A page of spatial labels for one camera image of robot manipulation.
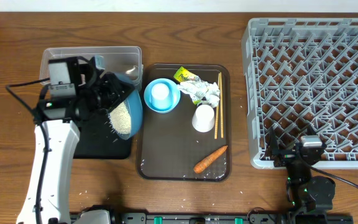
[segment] chopsticks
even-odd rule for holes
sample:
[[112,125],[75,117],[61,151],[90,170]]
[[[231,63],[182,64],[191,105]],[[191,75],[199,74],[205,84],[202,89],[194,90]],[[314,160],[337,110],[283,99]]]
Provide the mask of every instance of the chopsticks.
[[216,107],[216,116],[215,116],[215,139],[218,138],[218,119],[219,119],[219,108],[221,109],[221,138],[223,138],[223,91],[222,91],[222,73],[219,72],[218,77],[218,87],[221,90],[220,101]]
[[219,100],[219,104],[221,105],[221,138],[223,138],[223,88],[222,88],[222,73],[219,72],[219,89],[221,90],[221,100]]
[[[218,88],[221,83],[221,73],[219,73],[218,77]],[[216,116],[215,116],[215,139],[218,138],[218,119],[219,119],[219,104],[216,106]]]

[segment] carrot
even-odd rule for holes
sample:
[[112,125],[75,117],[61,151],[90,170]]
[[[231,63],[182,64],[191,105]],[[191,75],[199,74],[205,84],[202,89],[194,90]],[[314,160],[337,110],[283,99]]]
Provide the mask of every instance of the carrot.
[[196,166],[194,166],[194,172],[196,174],[201,173],[204,171],[209,165],[211,165],[219,156],[221,156],[227,149],[227,146],[223,146],[220,149],[214,151],[209,156],[205,157],[201,162],[197,163]]

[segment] wire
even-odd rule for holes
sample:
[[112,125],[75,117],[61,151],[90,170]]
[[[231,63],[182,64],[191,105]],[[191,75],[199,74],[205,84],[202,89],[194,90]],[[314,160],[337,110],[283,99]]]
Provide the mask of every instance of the wire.
[[342,182],[345,182],[345,183],[349,184],[350,186],[353,186],[353,187],[355,187],[355,188],[358,189],[358,185],[355,184],[355,183],[353,183],[353,182],[351,182],[351,181],[348,181],[348,180],[346,180],[346,179],[343,179],[343,178],[341,178],[341,177],[338,177],[338,176],[336,176],[336,175],[334,175],[334,174],[330,174],[330,173],[327,173],[327,172],[325,172],[325,171],[319,170],[319,169],[314,168],[313,166],[309,165],[305,160],[303,160],[303,158],[302,158],[302,156],[301,156],[301,154],[300,154],[299,151],[297,151],[296,154],[297,154],[297,156],[300,158],[300,161],[301,161],[305,166],[309,167],[311,170],[314,170],[314,171],[316,171],[316,172],[319,172],[320,174],[324,174],[324,175],[326,175],[326,176],[328,176],[328,177],[331,177],[331,178],[340,180],[340,181],[342,181]]
[[[249,215],[252,213],[252,211],[257,212],[257,209],[261,209],[261,210],[263,210],[263,211],[266,212],[266,210],[265,210],[264,208],[262,208],[262,207],[255,207],[255,208],[249,210],[249,212],[248,212],[248,214],[247,214],[247,221],[249,221]],[[266,214],[266,215],[269,217],[269,219],[271,219],[274,223],[276,223],[276,219],[272,218],[272,217],[270,216],[270,214]]]
[[42,165],[41,165],[41,171],[40,171],[40,178],[38,180],[38,186],[37,186],[37,193],[35,197],[35,221],[37,224],[41,224],[41,191],[42,191],[42,183],[44,181],[44,174],[45,174],[45,168],[47,166],[47,159],[48,159],[48,152],[49,152],[49,139],[47,136],[47,132],[45,131],[45,128],[42,126],[42,121],[40,119],[40,116],[33,110],[31,107],[22,100],[19,96],[17,96],[12,90],[11,87],[19,87],[19,86],[26,86],[26,85],[32,85],[35,83],[45,82],[48,81],[49,78],[44,78],[42,80],[27,82],[27,83],[20,83],[20,84],[12,84],[12,85],[6,85],[5,89],[15,98],[19,101],[21,105],[23,105],[30,114],[34,117],[34,120],[36,124],[41,128],[42,135],[44,136],[45,141],[45,147],[44,147],[44,158],[42,159]]

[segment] blue bowl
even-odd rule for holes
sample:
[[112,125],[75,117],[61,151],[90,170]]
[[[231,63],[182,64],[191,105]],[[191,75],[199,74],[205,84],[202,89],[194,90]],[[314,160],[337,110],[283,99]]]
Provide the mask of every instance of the blue bowl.
[[[158,108],[155,108],[152,104],[152,88],[155,84],[158,83],[166,84],[169,88],[169,91],[172,93],[172,98],[173,98],[172,105],[165,110],[160,110]],[[146,89],[144,90],[144,101],[146,102],[146,105],[157,113],[168,113],[169,111],[173,110],[177,106],[179,100],[180,100],[180,90],[178,90],[177,84],[174,81],[169,80],[167,78],[158,78],[156,80],[153,80],[147,85]]]
[[[132,83],[132,80],[128,76],[120,73],[115,73],[117,78],[126,83]],[[143,121],[143,108],[142,101],[140,100],[139,92],[135,89],[130,95],[124,100],[125,106],[127,107],[128,113],[131,116],[131,133],[129,134],[120,134],[117,132],[118,136],[123,140],[127,140],[133,135],[135,135],[140,127],[142,126]]]

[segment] white paper cup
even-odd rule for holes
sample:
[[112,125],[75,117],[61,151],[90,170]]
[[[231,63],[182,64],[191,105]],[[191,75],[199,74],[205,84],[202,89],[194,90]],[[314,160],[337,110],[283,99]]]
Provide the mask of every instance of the white paper cup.
[[202,133],[210,131],[215,125],[215,112],[210,105],[197,107],[191,120],[193,127]]
[[172,96],[164,83],[157,83],[152,88],[152,105],[158,110],[168,109],[172,105]]

